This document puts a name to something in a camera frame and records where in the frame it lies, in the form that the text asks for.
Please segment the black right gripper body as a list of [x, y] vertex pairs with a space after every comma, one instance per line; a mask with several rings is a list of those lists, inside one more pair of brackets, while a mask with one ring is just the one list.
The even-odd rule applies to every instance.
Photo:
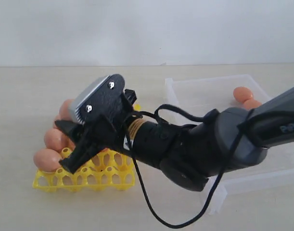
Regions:
[[134, 90], [125, 89], [94, 120], [84, 124], [76, 123], [77, 142], [75, 145], [96, 145], [99, 152], [106, 147], [116, 149], [117, 140], [124, 136], [123, 124], [134, 112], [133, 104], [136, 99]]

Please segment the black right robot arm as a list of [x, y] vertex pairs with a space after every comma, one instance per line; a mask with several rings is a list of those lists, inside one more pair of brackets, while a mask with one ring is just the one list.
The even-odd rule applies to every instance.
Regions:
[[135, 91], [124, 84], [102, 84], [76, 98], [73, 119], [55, 122], [75, 144], [61, 166], [76, 173], [109, 148], [200, 192], [210, 177], [258, 165], [270, 147], [294, 142], [294, 87], [257, 109], [214, 109], [203, 117], [161, 105], [189, 119], [186, 125], [171, 124], [158, 111], [135, 111], [135, 100]]

